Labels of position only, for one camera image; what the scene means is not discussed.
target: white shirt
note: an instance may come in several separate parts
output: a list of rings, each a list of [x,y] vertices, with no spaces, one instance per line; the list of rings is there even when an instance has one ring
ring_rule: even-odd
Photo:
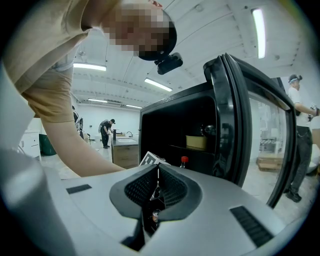
[[[303,105],[300,93],[296,88],[290,87],[288,90],[288,96],[292,100],[293,104],[300,103]],[[310,127],[310,123],[308,114],[306,113],[301,112],[300,115],[296,117],[297,126]]]

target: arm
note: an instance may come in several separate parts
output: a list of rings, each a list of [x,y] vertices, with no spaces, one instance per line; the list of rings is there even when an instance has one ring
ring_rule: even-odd
[[[42,121],[45,132],[61,160],[81,177],[124,170],[91,148],[78,134],[75,123]]]
[[[313,115],[316,116],[317,112],[316,110],[313,110],[311,108],[307,108],[306,106],[302,105],[301,103],[297,102],[294,104],[294,108],[302,113],[305,114],[309,114],[309,115]]]

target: white wall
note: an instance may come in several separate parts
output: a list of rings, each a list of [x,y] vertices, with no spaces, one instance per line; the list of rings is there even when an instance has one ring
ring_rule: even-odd
[[[310,107],[311,103],[314,103],[318,108],[320,108],[320,70],[306,45],[302,45],[299,49],[292,68],[296,75],[302,76],[299,92],[303,105]],[[281,77],[283,86],[287,93],[289,89],[288,79],[288,76]],[[320,128],[319,116],[313,118],[310,128]]]
[[[71,97],[71,105],[74,106],[75,110],[77,111],[78,109],[77,99],[72,94],[70,95],[70,97]]]
[[[105,119],[115,119],[112,129],[117,129],[117,132],[139,134],[139,111],[79,104],[77,112],[83,118],[83,130],[91,136],[98,134],[98,126]]]

